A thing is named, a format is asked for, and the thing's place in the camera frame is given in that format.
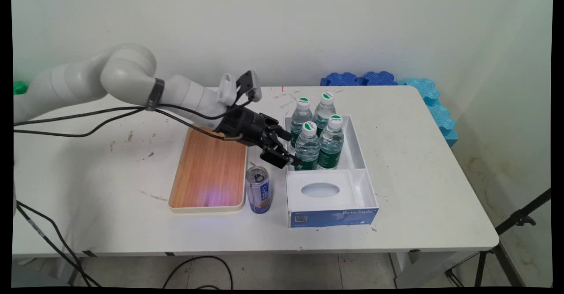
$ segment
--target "blue tissue box label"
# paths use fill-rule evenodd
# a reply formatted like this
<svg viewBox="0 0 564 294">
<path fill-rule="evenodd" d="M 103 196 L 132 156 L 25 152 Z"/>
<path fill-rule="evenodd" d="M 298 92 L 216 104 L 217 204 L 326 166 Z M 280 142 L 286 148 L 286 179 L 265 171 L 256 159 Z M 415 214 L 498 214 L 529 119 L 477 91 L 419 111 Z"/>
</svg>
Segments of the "blue tissue box label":
<svg viewBox="0 0 564 294">
<path fill-rule="evenodd" d="M 372 224 L 378 208 L 292 212 L 290 227 L 328 227 Z"/>
</svg>

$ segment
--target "black tripod leg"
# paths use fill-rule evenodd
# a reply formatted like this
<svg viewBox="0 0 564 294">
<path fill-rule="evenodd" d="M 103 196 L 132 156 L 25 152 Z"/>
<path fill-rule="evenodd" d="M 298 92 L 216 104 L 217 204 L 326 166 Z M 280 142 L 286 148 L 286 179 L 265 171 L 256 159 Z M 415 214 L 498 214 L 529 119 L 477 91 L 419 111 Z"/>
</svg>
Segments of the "black tripod leg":
<svg viewBox="0 0 564 294">
<path fill-rule="evenodd" d="M 503 272 L 505 272 L 505 276 L 507 276 L 507 280 L 509 280 L 511 286 L 523 287 L 524 284 L 520 281 L 519 276 L 509 263 L 509 258 L 507 258 L 499 244 L 494 246 L 493 253 L 497 257 L 499 264 L 501 264 L 501 268 L 503 269 Z"/>
<path fill-rule="evenodd" d="M 480 251 L 480 259 L 478 260 L 478 270 L 476 272 L 474 287 L 482 286 L 482 275 L 484 274 L 484 266 L 486 265 L 486 254 L 488 254 L 487 251 Z"/>
</svg>

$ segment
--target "bamboo tray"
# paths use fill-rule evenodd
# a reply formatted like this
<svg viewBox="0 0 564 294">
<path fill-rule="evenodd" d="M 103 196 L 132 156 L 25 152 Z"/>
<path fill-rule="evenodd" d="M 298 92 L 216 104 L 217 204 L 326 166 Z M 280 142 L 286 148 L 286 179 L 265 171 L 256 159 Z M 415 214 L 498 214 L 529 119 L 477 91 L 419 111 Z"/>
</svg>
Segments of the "bamboo tray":
<svg viewBox="0 0 564 294">
<path fill-rule="evenodd" d="M 178 213 L 241 209 L 245 204 L 246 156 L 245 145 L 189 129 L 169 208 Z"/>
</svg>

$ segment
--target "green bottle cap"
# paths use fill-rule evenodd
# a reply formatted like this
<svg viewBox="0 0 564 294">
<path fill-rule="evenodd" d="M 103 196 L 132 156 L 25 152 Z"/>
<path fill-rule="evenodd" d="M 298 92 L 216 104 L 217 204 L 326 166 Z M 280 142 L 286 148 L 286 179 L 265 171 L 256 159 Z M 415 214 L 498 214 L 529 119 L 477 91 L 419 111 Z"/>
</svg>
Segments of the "green bottle cap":
<svg viewBox="0 0 564 294">
<path fill-rule="evenodd" d="M 28 85 L 23 81 L 14 81 L 14 95 L 23 95 L 28 91 Z"/>
</svg>

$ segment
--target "can lid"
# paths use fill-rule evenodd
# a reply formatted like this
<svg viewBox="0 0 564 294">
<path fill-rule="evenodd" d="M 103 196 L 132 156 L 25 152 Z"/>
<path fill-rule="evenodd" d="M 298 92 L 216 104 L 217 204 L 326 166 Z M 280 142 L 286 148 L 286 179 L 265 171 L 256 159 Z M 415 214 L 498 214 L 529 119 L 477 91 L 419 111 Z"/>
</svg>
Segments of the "can lid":
<svg viewBox="0 0 564 294">
<path fill-rule="evenodd" d="M 307 121 L 302 126 L 302 133 L 304 133 L 307 137 L 311 137 L 312 135 L 317 134 L 317 125 L 312 121 Z"/>
<path fill-rule="evenodd" d="M 331 129 L 340 129 L 343 126 L 343 118 L 340 115 L 331 115 L 327 122 Z"/>
<path fill-rule="evenodd" d="M 297 107 L 300 110 L 309 110 L 310 109 L 310 100 L 308 98 L 302 97 L 298 99 Z"/>
<path fill-rule="evenodd" d="M 259 184 L 268 177 L 268 172 L 262 166 L 253 166 L 247 170 L 245 177 L 250 183 Z"/>
<path fill-rule="evenodd" d="M 322 104 L 333 104 L 334 99 L 335 99 L 335 95 L 333 95 L 333 93 L 330 93 L 329 91 L 326 91 L 321 94 Z"/>
</svg>

